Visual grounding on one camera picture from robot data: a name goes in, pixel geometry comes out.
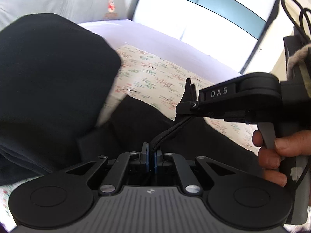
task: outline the circular logo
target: circular logo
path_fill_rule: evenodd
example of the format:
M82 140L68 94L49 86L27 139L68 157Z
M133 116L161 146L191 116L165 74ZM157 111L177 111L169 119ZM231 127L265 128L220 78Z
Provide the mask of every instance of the circular logo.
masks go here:
M114 10L115 10L115 5L114 5L114 1L113 0L109 0L108 1L108 11L109 11L109 13L112 13L112 12L114 12Z

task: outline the finger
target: finger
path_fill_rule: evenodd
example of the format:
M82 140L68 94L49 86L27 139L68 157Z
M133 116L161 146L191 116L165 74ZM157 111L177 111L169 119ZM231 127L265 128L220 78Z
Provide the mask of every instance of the finger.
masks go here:
M295 157L298 155L311 155L311 131L303 130L289 137L277 138L275 149L279 155Z
M287 177L284 173L280 173L274 170L264 170L263 178L265 180L278 184L281 187L284 187L287 182Z
M261 167L277 169L281 163L281 157L273 149L261 147L258 152L258 163Z
M252 136L254 146L261 147L263 145L262 135L259 130L255 130Z

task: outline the screw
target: screw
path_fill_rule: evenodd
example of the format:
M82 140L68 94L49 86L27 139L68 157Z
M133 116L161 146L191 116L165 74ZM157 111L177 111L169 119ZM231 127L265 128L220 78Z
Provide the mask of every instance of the screw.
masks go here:
M113 185L102 185L100 187L100 190L103 192L103 193L112 193L114 190L116 190L115 186Z
M196 193L200 192L200 190L201 190L201 188L199 186L196 186L196 185L186 186L186 191L188 193L196 194Z

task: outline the gray ribbed panel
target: gray ribbed panel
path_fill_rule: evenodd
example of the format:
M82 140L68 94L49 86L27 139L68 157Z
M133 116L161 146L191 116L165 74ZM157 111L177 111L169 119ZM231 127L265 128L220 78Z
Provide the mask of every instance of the gray ribbed panel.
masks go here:
M238 233L245 232L216 220L201 199L187 197L176 187L124 187L111 197L102 197L81 221L57 230L18 227L13 233ZM261 233L285 233L277 227Z

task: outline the dark garment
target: dark garment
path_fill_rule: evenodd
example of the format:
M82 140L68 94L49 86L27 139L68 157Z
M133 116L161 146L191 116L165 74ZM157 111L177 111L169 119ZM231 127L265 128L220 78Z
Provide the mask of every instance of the dark garment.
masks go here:
M121 65L99 35L55 14L0 32L0 185L79 163Z
M140 151L143 142L152 141L173 125L173 120L153 106L126 96L105 124L79 139L81 158L90 160L107 155L114 159L123 152ZM162 142L160 148L163 153L178 153L188 160L204 155L257 176L262 174L253 152L213 129L201 117L186 123L174 137Z

